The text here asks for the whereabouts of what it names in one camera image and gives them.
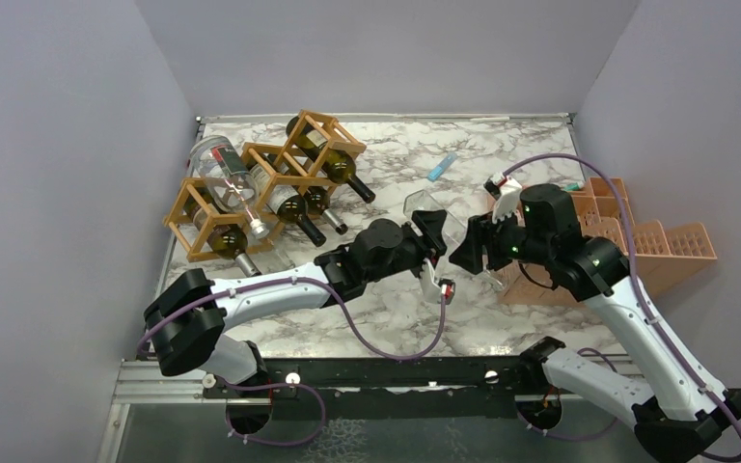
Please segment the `green wine bottle black neck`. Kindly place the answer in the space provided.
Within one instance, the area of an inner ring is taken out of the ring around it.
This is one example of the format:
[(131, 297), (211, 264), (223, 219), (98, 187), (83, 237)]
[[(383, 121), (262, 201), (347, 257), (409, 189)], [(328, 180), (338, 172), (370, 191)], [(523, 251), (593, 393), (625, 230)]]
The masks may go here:
[[(305, 123), (293, 143), (312, 161), (318, 160), (327, 140), (310, 124)], [(356, 175), (354, 159), (343, 150), (329, 150), (321, 170), (336, 184), (347, 184), (365, 203), (375, 200), (373, 191)]]

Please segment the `green wine bottle brown label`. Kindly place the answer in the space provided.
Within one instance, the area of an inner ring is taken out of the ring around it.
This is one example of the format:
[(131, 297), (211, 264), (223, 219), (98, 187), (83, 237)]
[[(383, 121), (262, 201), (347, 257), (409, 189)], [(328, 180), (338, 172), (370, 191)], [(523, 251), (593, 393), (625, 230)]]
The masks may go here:
[(324, 187), (317, 185), (309, 186), (303, 194), (303, 198), (307, 202), (308, 211), (311, 216), (321, 218), (339, 235), (347, 233), (348, 226), (343, 219), (331, 209), (330, 197)]

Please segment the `green wine bottle black top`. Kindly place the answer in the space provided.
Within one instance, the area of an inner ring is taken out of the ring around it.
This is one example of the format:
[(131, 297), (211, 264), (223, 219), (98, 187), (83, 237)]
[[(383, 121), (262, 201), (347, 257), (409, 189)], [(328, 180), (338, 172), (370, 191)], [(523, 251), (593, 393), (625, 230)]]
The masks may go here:
[(276, 183), (271, 191), (268, 191), (272, 171), (264, 168), (255, 159), (247, 163), (247, 167), (258, 187), (258, 201), (265, 196), (264, 206), (273, 212), (280, 222), (286, 225), (296, 225), (309, 240), (316, 246), (322, 246), (326, 242), (324, 233), (309, 218), (306, 200), (291, 185)]

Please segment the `green wine bottle silver neck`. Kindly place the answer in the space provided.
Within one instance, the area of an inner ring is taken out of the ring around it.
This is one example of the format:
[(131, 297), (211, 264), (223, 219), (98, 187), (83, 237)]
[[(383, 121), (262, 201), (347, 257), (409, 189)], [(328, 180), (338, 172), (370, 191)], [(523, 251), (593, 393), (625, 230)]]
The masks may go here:
[[(208, 216), (205, 210), (191, 195), (187, 197), (182, 209), (199, 231)], [(240, 226), (214, 226), (206, 238), (206, 243), (217, 257), (232, 260), (246, 277), (261, 275), (260, 270), (246, 253), (248, 238)]]

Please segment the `clear round glass bottle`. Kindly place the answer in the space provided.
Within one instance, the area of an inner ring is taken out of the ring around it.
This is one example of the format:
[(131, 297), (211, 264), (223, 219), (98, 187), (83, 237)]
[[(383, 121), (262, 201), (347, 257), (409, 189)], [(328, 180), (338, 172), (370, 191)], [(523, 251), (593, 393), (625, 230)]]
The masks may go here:
[(268, 236), (269, 228), (257, 209), (260, 189), (227, 137), (211, 135), (198, 141), (190, 151), (190, 166), (222, 212), (243, 214), (256, 239)]

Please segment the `clear slim glass bottle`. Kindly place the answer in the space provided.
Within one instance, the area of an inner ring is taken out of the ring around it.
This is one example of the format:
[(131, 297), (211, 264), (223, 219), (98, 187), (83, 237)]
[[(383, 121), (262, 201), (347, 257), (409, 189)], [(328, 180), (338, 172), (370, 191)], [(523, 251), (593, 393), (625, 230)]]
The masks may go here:
[(415, 211), (435, 210), (445, 210), (447, 212), (441, 235), (448, 247), (448, 252), (439, 264), (441, 274), (458, 280), (462, 277), (472, 279), (482, 283), (484, 287), (490, 287), (495, 292), (503, 290), (505, 288), (504, 284), (498, 280), (492, 271), (483, 270), (478, 275), (473, 275), (449, 262), (450, 254), (458, 248), (464, 239), (467, 226), (456, 218), (444, 205), (440, 204), (427, 190), (418, 190), (408, 195), (404, 199), (402, 207), (402, 212), (407, 218), (410, 218)]

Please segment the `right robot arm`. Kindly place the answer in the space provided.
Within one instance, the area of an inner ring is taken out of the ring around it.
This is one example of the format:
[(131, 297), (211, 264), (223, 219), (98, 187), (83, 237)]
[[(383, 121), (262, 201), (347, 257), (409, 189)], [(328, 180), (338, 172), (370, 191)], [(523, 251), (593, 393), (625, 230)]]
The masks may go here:
[(543, 267), (554, 286), (597, 313), (639, 368), (635, 381), (546, 337), (520, 356), (528, 391), (570, 391), (629, 426), (659, 462), (706, 455), (741, 419), (741, 389), (710, 374), (676, 337), (611, 240), (585, 236), (572, 197), (549, 183), (503, 195), (505, 214), (471, 217), (452, 264), (471, 274), (510, 263)]

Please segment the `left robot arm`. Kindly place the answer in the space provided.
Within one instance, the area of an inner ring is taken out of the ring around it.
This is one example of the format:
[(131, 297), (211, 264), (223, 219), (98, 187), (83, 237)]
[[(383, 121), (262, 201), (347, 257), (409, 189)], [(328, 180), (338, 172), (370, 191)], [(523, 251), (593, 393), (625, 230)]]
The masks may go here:
[(145, 309), (147, 332), (165, 376), (194, 369), (222, 376), (240, 395), (254, 395), (264, 383), (261, 356), (249, 341), (227, 331), (245, 322), (293, 310), (338, 306), (362, 296), (370, 283), (409, 271), (425, 295), (439, 303), (453, 283), (435, 276), (447, 245), (444, 210), (417, 210), (408, 224), (376, 219), (354, 240), (313, 261), (272, 274), (211, 279), (200, 269), (179, 275)]

